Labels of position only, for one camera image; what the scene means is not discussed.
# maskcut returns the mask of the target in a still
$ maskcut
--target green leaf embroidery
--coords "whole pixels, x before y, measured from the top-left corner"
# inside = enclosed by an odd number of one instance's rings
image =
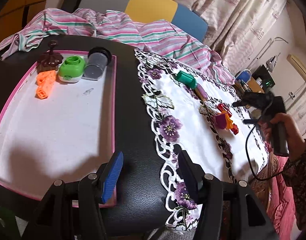
[[[174,109],[174,104],[170,98],[167,96],[154,96],[154,98],[149,97],[148,95],[143,95],[142,98],[144,99],[145,104],[148,106],[156,109],[157,106],[164,107],[164,108],[171,108]]]
[[[182,206],[176,206],[175,209],[176,209],[176,210],[182,210],[182,209],[184,209],[184,207],[182,207]]]
[[[164,108],[174,109],[174,104],[170,98],[167,96],[156,96],[157,105]]]
[[[151,106],[152,108],[157,108],[157,100],[155,98],[151,98],[148,95],[143,95],[142,98],[146,105]]]

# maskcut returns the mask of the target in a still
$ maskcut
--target chair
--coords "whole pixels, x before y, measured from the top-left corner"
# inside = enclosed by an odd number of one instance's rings
[[[208,27],[198,15],[172,0],[64,0],[61,9],[73,12],[77,8],[122,11],[142,23],[165,19],[201,42]]]

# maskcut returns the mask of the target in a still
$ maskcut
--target orange toy cube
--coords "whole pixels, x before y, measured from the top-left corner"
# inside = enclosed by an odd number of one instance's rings
[[[48,75],[44,81],[39,85],[39,87],[36,90],[36,95],[40,98],[40,99],[44,99],[47,98],[52,90],[53,84],[55,82],[56,79],[56,75],[53,75],[52,73],[50,75]]]
[[[56,72],[55,70],[49,70],[49,71],[44,71],[44,72],[40,72],[37,77],[36,77],[36,82],[37,85],[41,85],[43,83],[43,81],[48,77],[48,76],[54,76],[56,77]]]

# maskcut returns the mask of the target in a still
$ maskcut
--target purple toy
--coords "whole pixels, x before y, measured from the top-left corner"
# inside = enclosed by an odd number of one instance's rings
[[[226,114],[218,114],[213,116],[213,123],[219,128],[219,129],[225,129],[226,128]]]

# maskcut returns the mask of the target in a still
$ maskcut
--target brown toy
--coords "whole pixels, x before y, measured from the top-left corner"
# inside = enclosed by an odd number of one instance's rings
[[[58,70],[58,65],[63,61],[63,56],[60,53],[53,51],[56,46],[56,41],[52,40],[47,45],[49,46],[49,51],[44,52],[37,60],[37,73]]]

